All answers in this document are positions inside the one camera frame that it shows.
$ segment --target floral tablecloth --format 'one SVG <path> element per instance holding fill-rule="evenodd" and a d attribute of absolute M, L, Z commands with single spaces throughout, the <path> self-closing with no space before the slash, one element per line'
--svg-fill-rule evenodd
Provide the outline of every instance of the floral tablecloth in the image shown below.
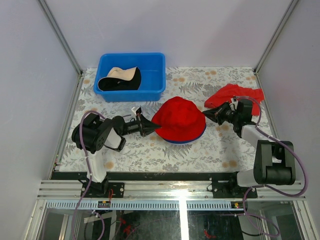
<path fill-rule="evenodd" d="M 193 101 L 203 111 L 204 102 L 226 84 L 257 88 L 250 67 L 168 67 L 166 90 L 158 102 L 105 102 L 93 92 L 97 69 L 89 68 L 83 79 L 66 145 L 60 160 L 61 172 L 86 171 L 84 153 L 71 140 L 74 128 L 88 110 L 100 112 L 107 118 L 125 116 L 131 108 L 141 106 L 143 115 L 151 120 L 161 105 L 180 96 Z M 218 126 L 206 120 L 205 133 L 196 141 L 175 145 L 164 141 L 155 132 L 147 137 L 138 133 L 125 136 L 121 152 L 103 148 L 104 166 L 111 172 L 233 172 L 250 169 L 255 149 L 232 130 L 229 123 Z M 261 128 L 271 134 L 263 110 Z"/>

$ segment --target blue bin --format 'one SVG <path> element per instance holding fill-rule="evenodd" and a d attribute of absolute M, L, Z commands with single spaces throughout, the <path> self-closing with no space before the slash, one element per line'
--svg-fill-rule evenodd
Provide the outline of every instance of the blue bin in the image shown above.
<path fill-rule="evenodd" d="M 113 67 L 130 69 L 138 67 L 141 85 L 138 90 L 101 91 L 98 81 L 106 77 Z M 153 53 L 108 53 L 100 58 L 93 91 L 107 102 L 158 101 L 166 89 L 166 59 L 159 52 Z"/>

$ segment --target red bucket hat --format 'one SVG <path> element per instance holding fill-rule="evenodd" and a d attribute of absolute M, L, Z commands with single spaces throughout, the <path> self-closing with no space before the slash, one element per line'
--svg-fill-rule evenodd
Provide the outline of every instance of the red bucket hat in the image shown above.
<path fill-rule="evenodd" d="M 179 96 L 169 99 L 153 116 L 152 122 L 161 126 L 155 132 L 170 143 L 192 142 L 206 129 L 205 115 L 189 100 Z"/>

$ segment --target red cloth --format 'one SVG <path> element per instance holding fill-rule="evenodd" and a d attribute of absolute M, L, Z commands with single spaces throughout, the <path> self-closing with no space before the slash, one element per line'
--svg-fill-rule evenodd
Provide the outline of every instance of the red cloth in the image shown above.
<path fill-rule="evenodd" d="M 219 107 L 225 102 L 230 102 L 231 98 L 233 98 L 234 96 L 252 97 L 259 103 L 261 103 L 261 101 L 265 99 L 264 92 L 260 88 L 252 89 L 248 87 L 242 87 L 237 84 L 227 84 L 219 91 L 217 91 L 214 95 L 209 97 L 209 99 L 205 101 L 204 106 L 206 108 L 213 109 Z M 256 103 L 253 103 L 252 115 L 259 115 L 259 107 Z"/>
<path fill-rule="evenodd" d="M 189 100 L 179 96 L 166 101 L 152 118 L 161 126 L 155 132 L 172 142 L 191 142 L 206 129 L 205 115 Z"/>

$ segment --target wall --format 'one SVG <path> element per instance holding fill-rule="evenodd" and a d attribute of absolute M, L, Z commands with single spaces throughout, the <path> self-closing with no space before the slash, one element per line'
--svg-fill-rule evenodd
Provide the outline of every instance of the wall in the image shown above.
<path fill-rule="evenodd" d="M 0 1 L 0 32 L 0 233 L 20 240 L 77 75 L 37 1 Z"/>
<path fill-rule="evenodd" d="M 280 138 L 294 143 L 306 165 L 308 202 L 320 231 L 319 0 L 300 1 L 259 76 Z"/>
<path fill-rule="evenodd" d="M 85 69 L 111 52 L 163 52 L 169 67 L 254 67 L 291 0 L 47 2 Z"/>

